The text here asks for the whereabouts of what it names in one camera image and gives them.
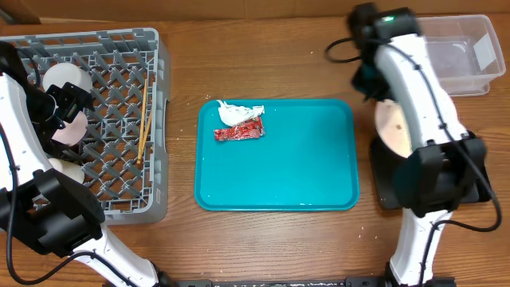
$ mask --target white tissue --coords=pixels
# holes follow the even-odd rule
[[[238,107],[220,100],[218,100],[218,103],[220,103],[220,107],[218,108],[220,119],[229,127],[254,119],[264,113],[264,106],[253,106],[253,108]]]

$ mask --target teal tray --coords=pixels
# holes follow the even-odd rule
[[[194,196],[207,210],[348,210],[359,198],[352,111],[340,100],[228,100],[264,105],[265,136],[218,142],[219,103],[198,115]]]

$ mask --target cable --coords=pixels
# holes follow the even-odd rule
[[[2,137],[3,146],[6,149],[7,154],[7,160],[9,161],[9,169],[12,175],[13,179],[13,188],[11,191],[11,204],[10,204],[10,210],[9,210],[9,219],[7,223],[7,251],[6,251],[6,260],[7,260],[7,269],[9,270],[10,276],[19,284],[22,285],[36,285],[39,284],[48,278],[52,277],[56,272],[58,272],[60,269],[64,268],[68,263],[70,263],[72,260],[81,257],[81,256],[89,256],[92,260],[97,259],[99,262],[103,263],[112,273],[114,273],[120,280],[124,281],[127,285],[134,286],[129,279],[127,279],[124,275],[122,275],[119,271],[115,269],[108,261],[106,261],[101,256],[95,254],[94,252],[90,251],[83,251],[75,253],[68,258],[66,258],[61,264],[57,265],[57,267],[53,268],[51,271],[49,271],[46,275],[43,277],[40,277],[35,280],[25,280],[18,276],[16,271],[14,270],[14,264],[13,264],[13,227],[14,227],[14,216],[16,214],[16,205],[18,203],[18,167],[16,167],[14,163],[14,158],[12,151],[10,150],[9,141],[6,137],[6,132],[3,129],[2,124],[0,124],[0,136]]]
[[[436,96],[434,95],[432,85],[430,84],[429,79],[427,78],[425,73],[422,71],[422,67],[419,64],[417,64],[409,55],[407,55],[406,53],[404,53],[402,50],[395,47],[394,45],[390,44],[390,42],[382,41],[382,40],[378,40],[378,39],[362,39],[362,38],[352,38],[351,37],[351,38],[344,38],[344,39],[340,39],[338,41],[334,41],[324,51],[324,55],[325,55],[326,59],[328,59],[329,61],[331,61],[333,63],[348,63],[351,61],[355,61],[355,60],[353,60],[353,59],[355,59],[354,57],[350,58],[350,59],[346,59],[346,60],[340,60],[340,59],[332,59],[329,56],[329,50],[331,48],[333,48],[334,46],[336,46],[338,44],[347,42],[347,41],[365,41],[367,43],[375,43],[375,44],[379,44],[379,45],[384,45],[390,49],[393,49],[395,52],[400,54],[404,59],[406,59],[409,63],[411,63],[413,65],[413,69],[417,70],[420,73],[420,76],[422,77],[423,81],[425,82],[425,84],[427,86],[427,89],[429,90],[430,97],[433,101],[433,106],[437,113],[437,118],[439,119],[439,122],[441,124],[440,128],[445,132],[446,137],[448,137],[449,141],[453,143],[453,146],[461,154],[464,161],[469,165],[469,167],[473,170],[473,172],[475,173],[477,178],[481,181],[481,184],[483,185],[484,189],[489,193],[491,200],[492,200],[492,204],[494,205],[494,209],[496,210],[496,222],[494,222],[494,224],[492,224],[491,226],[488,226],[488,227],[470,226],[469,224],[465,224],[465,223],[458,222],[455,220],[440,220],[440,221],[435,222],[432,225],[432,229],[429,233],[429,238],[427,239],[425,252],[423,253],[423,259],[422,259],[422,263],[421,263],[419,286],[422,287],[423,286],[423,277],[425,276],[426,261],[427,261],[427,257],[429,255],[429,251],[430,251],[430,245],[432,244],[432,239],[434,238],[433,235],[434,235],[434,232],[437,230],[437,228],[441,224],[451,224],[451,225],[465,228],[467,230],[472,230],[472,231],[477,231],[477,232],[494,231],[501,225],[501,221],[503,220],[503,215],[501,214],[500,202],[497,199],[496,193],[489,186],[487,180],[485,180],[485,177],[482,175],[480,169],[473,162],[473,160],[469,157],[469,155],[464,151],[464,149],[461,147],[461,145],[449,133],[448,127],[443,119],[442,114],[441,114],[441,110],[439,109],[439,104],[437,102]]]
[[[28,57],[29,60],[30,60],[30,63],[32,63],[33,72],[35,73],[35,84],[33,84],[33,86],[35,88],[39,88],[39,86],[41,85],[41,74],[39,73],[39,69],[37,68],[37,64],[35,63],[33,58],[24,49],[17,48],[17,50],[18,50],[18,52],[21,52],[26,57]]]

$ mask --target gray dish rack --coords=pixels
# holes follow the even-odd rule
[[[96,111],[85,111],[87,133],[62,159],[81,165],[84,185],[101,201],[108,224],[157,222],[167,214],[168,153],[165,115],[170,100],[170,58],[152,28],[0,37],[32,55],[22,62],[35,80],[57,63],[72,63],[91,77]],[[148,79],[142,116],[143,86]],[[143,162],[136,164],[141,120],[152,112]],[[45,199],[35,200],[36,208]]]

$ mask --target wooden table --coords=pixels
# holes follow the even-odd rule
[[[510,14],[489,15],[510,57]],[[156,224],[113,226],[137,254],[174,279],[336,279],[382,274],[398,240],[401,211],[383,211],[375,200],[368,159],[374,137],[374,105],[363,103],[350,80],[359,63],[334,65],[324,48],[346,37],[344,18],[256,21],[143,22],[58,26],[2,26],[1,35],[62,33],[152,26],[171,54],[171,102],[167,115],[170,153],[168,214]],[[354,55],[350,45],[339,48]],[[501,205],[510,208],[510,73],[485,96],[455,98],[462,123],[483,136],[488,173]],[[352,107],[361,198],[346,212],[208,212],[194,200],[196,123],[208,100],[230,98],[338,98]],[[454,218],[478,226],[494,221],[492,204],[462,206]],[[437,275],[459,286],[510,285],[510,221],[490,234],[448,226],[434,262]],[[0,234],[0,242],[5,235]],[[0,258],[5,258],[4,247]],[[24,278],[40,277],[61,261],[42,257],[19,242],[14,260]],[[15,285],[0,265],[0,285]],[[99,286],[104,279],[72,263],[47,286]]]

